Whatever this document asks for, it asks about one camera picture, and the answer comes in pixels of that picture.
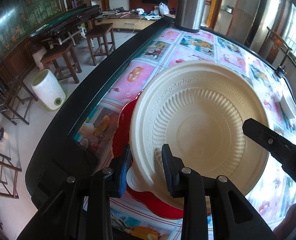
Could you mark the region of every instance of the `white floor tile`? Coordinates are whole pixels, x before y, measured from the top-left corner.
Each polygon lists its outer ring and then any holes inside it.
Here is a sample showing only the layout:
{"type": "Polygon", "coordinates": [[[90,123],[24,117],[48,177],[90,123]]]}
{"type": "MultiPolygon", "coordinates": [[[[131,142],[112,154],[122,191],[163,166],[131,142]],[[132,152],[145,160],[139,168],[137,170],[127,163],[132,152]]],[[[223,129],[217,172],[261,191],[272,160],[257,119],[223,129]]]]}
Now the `white floor tile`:
{"type": "MultiPolygon", "coordinates": [[[[131,33],[131,31],[114,32],[116,47],[122,45],[136,33],[131,33]]],[[[96,49],[98,46],[96,40],[94,40],[94,45],[96,49]]],[[[95,66],[93,66],[86,40],[82,40],[75,49],[82,69],[82,73],[77,74],[81,83],[95,69],[95,66]]],[[[96,57],[98,64],[104,59],[105,57],[96,57]]],[[[63,60],[58,60],[58,63],[59,65],[64,65],[63,60]]],[[[38,73],[39,70],[35,68],[25,78],[24,83],[29,89],[31,89],[31,83],[38,73]]],[[[68,96],[79,85],[75,84],[72,78],[62,80],[60,84],[68,96]]],[[[39,140],[57,112],[48,111],[43,103],[38,100],[37,102],[33,101],[28,111],[27,120],[29,125],[18,121],[18,124],[15,126],[5,118],[1,122],[1,126],[5,129],[5,137],[0,142],[0,153],[10,156],[12,163],[22,168],[22,172],[19,173],[17,180],[19,199],[0,197],[0,219],[4,224],[4,232],[10,240],[17,238],[37,211],[26,188],[25,173],[39,140]]]]}

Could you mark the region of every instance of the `white bucket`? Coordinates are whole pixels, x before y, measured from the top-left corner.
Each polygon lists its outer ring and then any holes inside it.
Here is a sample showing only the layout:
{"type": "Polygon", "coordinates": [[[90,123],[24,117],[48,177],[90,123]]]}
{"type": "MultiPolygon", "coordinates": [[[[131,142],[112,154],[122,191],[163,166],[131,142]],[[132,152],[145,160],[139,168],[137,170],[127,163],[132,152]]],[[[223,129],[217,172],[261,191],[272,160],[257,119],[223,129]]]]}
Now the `white bucket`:
{"type": "Polygon", "coordinates": [[[50,111],[60,108],[66,100],[64,90],[49,69],[41,71],[34,78],[31,86],[38,98],[50,111]]]}

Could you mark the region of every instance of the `glass tabletop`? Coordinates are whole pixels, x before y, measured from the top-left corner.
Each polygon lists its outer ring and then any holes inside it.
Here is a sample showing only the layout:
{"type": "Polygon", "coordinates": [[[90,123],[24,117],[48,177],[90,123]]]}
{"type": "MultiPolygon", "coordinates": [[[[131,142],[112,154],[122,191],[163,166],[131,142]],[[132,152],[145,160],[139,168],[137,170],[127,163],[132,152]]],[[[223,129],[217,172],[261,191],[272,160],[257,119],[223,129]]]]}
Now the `glass tabletop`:
{"type": "MultiPolygon", "coordinates": [[[[133,58],[75,134],[74,139],[98,158],[98,169],[108,166],[112,159],[111,139],[125,104],[158,73],[190,60],[215,62],[243,77],[261,100],[269,127],[296,144],[296,119],[288,119],[280,105],[283,93],[291,94],[284,78],[278,78],[252,53],[213,33],[187,33],[170,27],[133,58]]],[[[274,229],[296,203],[296,183],[269,155],[263,175],[246,198],[274,229]]],[[[127,192],[121,199],[111,200],[111,215],[113,227],[142,239],[173,240],[181,236],[182,219],[159,217],[127,192]]],[[[213,239],[211,216],[208,231],[209,239],[213,239]]]]}

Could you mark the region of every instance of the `plastic bag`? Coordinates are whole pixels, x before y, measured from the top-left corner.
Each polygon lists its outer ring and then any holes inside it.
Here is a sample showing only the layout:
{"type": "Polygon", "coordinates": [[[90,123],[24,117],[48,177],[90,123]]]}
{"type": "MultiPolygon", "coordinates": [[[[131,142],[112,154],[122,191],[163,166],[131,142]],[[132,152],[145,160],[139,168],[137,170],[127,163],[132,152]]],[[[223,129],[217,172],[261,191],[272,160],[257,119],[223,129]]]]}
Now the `plastic bag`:
{"type": "Polygon", "coordinates": [[[161,2],[159,4],[159,12],[160,12],[161,15],[169,14],[168,6],[161,2]]]}

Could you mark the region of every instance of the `white bowl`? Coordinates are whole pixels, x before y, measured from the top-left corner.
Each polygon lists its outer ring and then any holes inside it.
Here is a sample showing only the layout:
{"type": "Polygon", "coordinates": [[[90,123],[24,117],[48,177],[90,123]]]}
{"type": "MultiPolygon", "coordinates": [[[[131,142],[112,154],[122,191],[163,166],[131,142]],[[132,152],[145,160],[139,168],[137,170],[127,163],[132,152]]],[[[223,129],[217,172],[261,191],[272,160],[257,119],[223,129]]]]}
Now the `white bowl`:
{"type": "Polygon", "coordinates": [[[220,65],[189,61],[164,70],[141,93],[131,119],[133,165],[128,185],[150,191],[183,209],[183,199],[167,191],[161,147],[203,176],[227,176],[244,194],[261,177],[268,152],[243,135],[243,122],[253,118],[268,126],[254,90],[220,65]]]}
{"type": "Polygon", "coordinates": [[[289,119],[296,118],[296,103],[293,101],[292,96],[289,93],[282,91],[280,105],[289,119]]]}

